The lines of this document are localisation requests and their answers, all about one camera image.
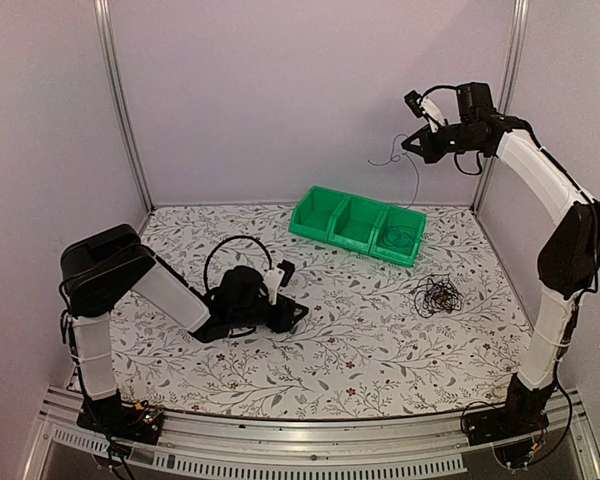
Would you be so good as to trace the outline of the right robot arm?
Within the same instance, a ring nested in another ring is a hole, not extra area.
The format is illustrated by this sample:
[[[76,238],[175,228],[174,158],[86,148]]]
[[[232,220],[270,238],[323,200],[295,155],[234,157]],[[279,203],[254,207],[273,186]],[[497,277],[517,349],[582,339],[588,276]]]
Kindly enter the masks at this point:
[[[554,227],[540,250],[541,303],[527,352],[510,379],[503,406],[467,413],[461,428],[472,445],[531,434],[548,427],[546,404],[559,389],[558,369],[576,328],[584,295],[598,290],[600,200],[541,145],[531,124],[496,110],[488,84],[450,86],[459,120],[451,123],[431,100],[433,88],[404,102],[425,126],[402,143],[427,164],[448,154],[475,152],[509,167],[544,207]]]

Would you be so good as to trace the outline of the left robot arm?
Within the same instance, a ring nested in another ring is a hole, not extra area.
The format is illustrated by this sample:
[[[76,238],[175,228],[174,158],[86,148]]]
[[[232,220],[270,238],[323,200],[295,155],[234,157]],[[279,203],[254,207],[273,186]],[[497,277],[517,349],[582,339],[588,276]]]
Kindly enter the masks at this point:
[[[110,316],[127,293],[141,296],[202,343],[246,336],[260,325],[288,333],[309,312],[280,292],[295,272],[289,261],[270,263],[263,273],[239,265],[224,273],[219,286],[198,291],[128,224],[67,247],[60,267],[62,340],[78,371],[86,413],[108,434],[121,433],[129,420],[151,420],[146,403],[123,404],[113,373]]]

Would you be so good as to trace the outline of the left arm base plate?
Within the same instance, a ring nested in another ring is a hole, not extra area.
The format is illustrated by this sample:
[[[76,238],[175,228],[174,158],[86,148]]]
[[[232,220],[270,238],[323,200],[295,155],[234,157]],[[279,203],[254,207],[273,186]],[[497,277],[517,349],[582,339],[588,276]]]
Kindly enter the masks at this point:
[[[77,425],[106,437],[156,445],[161,435],[164,409],[140,404],[127,405],[117,397],[84,401]]]

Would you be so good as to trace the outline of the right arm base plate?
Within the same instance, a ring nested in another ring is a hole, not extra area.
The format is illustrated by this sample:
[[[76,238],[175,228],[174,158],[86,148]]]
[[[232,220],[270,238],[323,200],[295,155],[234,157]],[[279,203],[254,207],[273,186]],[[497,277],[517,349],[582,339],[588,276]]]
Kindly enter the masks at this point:
[[[504,407],[463,411],[460,428],[470,446],[490,444],[497,462],[509,470],[531,465],[544,446],[549,420],[544,412],[530,418],[509,416]]]

